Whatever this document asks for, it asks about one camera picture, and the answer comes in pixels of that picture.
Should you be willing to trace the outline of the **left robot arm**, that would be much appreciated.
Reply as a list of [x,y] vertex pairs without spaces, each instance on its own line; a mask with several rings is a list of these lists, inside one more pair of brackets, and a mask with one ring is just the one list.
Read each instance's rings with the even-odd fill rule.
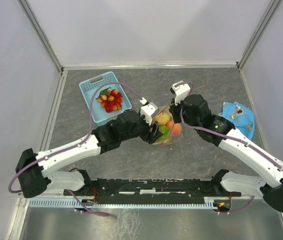
[[53,185],[52,175],[64,166],[112,151],[122,142],[134,138],[141,138],[151,145],[162,135],[157,121],[147,120],[145,115],[134,110],[126,110],[115,120],[68,144],[41,152],[34,152],[32,148],[24,150],[13,179],[18,180],[18,192],[24,198],[33,198]]

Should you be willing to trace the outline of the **clear zip top bag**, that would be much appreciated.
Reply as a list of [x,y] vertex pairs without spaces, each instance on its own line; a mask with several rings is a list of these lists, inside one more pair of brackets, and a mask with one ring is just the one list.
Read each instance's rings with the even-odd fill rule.
[[183,138],[183,127],[180,123],[174,122],[168,105],[159,107],[159,112],[152,118],[152,123],[155,122],[159,124],[159,132],[162,136],[153,145],[169,145]]

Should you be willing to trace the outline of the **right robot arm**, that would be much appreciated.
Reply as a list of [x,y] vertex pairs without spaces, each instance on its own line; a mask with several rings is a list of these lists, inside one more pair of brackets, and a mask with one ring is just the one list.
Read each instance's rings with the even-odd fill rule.
[[226,171],[210,184],[215,195],[238,192],[259,197],[283,213],[283,161],[249,140],[230,121],[211,113],[200,94],[176,95],[171,99],[169,111],[175,123],[196,130],[204,141],[234,155],[258,174],[249,176]]

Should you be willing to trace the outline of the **green grape bunch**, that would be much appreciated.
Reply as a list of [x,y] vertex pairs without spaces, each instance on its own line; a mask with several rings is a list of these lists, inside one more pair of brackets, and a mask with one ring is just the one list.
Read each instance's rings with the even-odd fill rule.
[[162,133],[162,136],[160,136],[157,139],[157,142],[164,142],[170,140],[170,128],[166,125],[160,126],[159,131]]

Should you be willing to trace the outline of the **red lychee cluster with leaves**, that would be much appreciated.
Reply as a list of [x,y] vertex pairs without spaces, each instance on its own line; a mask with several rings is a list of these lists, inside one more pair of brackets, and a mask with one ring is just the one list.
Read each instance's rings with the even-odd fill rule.
[[99,92],[96,101],[106,113],[112,113],[123,109],[122,94],[117,89],[112,89],[110,87],[102,89]]

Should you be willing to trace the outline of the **orange pink peach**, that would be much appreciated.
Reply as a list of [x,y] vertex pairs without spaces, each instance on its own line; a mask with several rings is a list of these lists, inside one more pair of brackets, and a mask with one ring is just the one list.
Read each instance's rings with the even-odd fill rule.
[[182,133],[182,125],[180,123],[174,123],[174,121],[171,120],[166,126],[170,128],[169,135],[172,137],[177,137]]

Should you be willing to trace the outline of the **yellow starfruit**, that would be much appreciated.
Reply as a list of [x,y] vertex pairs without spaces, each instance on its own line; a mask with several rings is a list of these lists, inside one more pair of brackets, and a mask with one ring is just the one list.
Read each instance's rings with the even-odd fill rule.
[[161,137],[159,137],[155,142],[154,145],[166,145],[169,144],[172,141],[172,138],[167,136],[167,135],[163,135]]

